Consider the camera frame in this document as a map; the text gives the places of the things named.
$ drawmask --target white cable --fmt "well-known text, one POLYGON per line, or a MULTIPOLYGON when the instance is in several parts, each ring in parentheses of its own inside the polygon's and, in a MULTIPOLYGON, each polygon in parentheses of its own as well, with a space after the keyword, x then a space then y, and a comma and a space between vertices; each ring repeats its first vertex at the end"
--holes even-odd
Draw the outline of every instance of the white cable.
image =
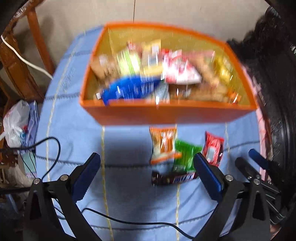
POLYGON ((25 60, 22 56, 20 56, 19 53, 18 53, 18 52, 12 47, 12 46, 10 46, 10 45, 4 40, 4 38, 3 38, 2 35, 1 35, 1 39, 2 39, 3 43, 5 43, 5 45, 6 45, 8 48, 10 48, 10 49, 11 49, 11 50, 12 50, 12 51, 13 51, 13 52, 19 57, 19 59, 20 59, 21 61, 23 61, 25 64, 31 66, 33 69, 36 69, 36 70, 38 70, 38 71, 40 71, 40 72, 46 74, 49 78, 52 79, 51 74, 48 73, 45 69, 40 68, 40 67, 38 67, 38 66, 36 66, 36 65, 34 65, 34 64, 32 64, 32 63, 30 63, 29 61, 25 60))

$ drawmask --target screw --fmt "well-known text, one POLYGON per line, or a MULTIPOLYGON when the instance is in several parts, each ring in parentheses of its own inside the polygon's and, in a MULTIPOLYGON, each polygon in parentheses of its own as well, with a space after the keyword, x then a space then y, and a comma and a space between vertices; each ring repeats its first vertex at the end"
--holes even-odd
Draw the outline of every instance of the screw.
POLYGON ((38 184, 39 182, 40 182, 40 178, 35 178, 33 181, 34 184, 38 184))
POLYGON ((260 180, 259 179, 254 179, 253 181, 256 185, 259 185, 260 184, 260 180))
POLYGON ((230 182, 233 181, 233 176, 231 175, 226 175, 225 178, 227 181, 230 181, 230 182))
POLYGON ((62 175, 62 176, 60 177, 61 181, 67 181, 68 178, 69 178, 69 176, 66 175, 66 174, 64 174, 64 175, 62 175))

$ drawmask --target blue tablecloth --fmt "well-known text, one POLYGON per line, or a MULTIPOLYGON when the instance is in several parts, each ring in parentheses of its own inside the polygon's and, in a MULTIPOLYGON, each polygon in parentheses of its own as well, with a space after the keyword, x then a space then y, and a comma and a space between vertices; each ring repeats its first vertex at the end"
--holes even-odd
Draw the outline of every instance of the blue tablecloth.
MULTIPOLYGON (((73 41, 48 88, 37 141, 55 136, 62 147, 60 160, 50 172, 50 180, 71 173, 93 152, 97 152, 102 157, 104 168, 97 173, 84 199, 77 202, 80 209, 90 207, 125 221, 177 223, 186 233, 195 236, 217 205, 209 198, 201 181, 197 179, 181 185, 153 187, 151 170, 168 172, 173 161, 150 165, 152 141, 149 126, 103 127, 79 105, 85 69, 101 29, 92 29, 73 41)), ((204 145, 205 131, 224 137, 225 151, 220 165, 224 174, 244 179, 234 166, 239 156, 249 160, 259 170, 247 154, 251 148, 260 150, 255 113, 230 123, 178 124, 177 128, 178 138, 196 145, 204 145)), ((36 154, 40 156, 36 158, 39 177, 53 164, 57 150, 55 141, 48 141, 48 146, 43 143, 37 147, 36 154)), ((236 211, 235 207, 223 233, 230 229, 236 211)), ((188 240, 172 227, 109 222, 89 211, 83 215, 104 241, 188 240)), ((61 223, 64 230, 73 235, 67 222, 61 220, 61 223)))

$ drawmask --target orange snack package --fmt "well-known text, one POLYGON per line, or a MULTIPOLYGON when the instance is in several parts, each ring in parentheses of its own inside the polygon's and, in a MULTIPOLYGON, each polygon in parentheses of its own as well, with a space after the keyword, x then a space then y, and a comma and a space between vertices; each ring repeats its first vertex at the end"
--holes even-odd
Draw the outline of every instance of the orange snack package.
POLYGON ((150 127, 150 134, 153 143, 151 164, 157 164, 170 158, 180 158, 182 153, 175 150, 177 139, 177 128, 155 128, 150 127))

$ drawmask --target orange box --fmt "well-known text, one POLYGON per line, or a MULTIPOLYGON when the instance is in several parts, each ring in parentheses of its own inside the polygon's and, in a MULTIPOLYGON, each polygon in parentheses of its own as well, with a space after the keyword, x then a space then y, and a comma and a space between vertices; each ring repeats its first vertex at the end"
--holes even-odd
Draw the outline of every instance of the orange box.
POLYGON ((158 105, 144 99, 111 100, 105 106, 94 100, 98 83, 90 66, 87 66, 80 94, 80 104, 102 125, 139 125, 175 123, 219 123, 232 121, 257 109, 240 63, 227 43, 205 34, 156 23, 109 23, 105 25, 93 49, 91 58, 100 54, 114 55, 128 41, 134 43, 161 39, 163 48, 183 51, 214 50, 228 58, 234 67, 231 88, 242 96, 239 104, 170 100, 158 105))

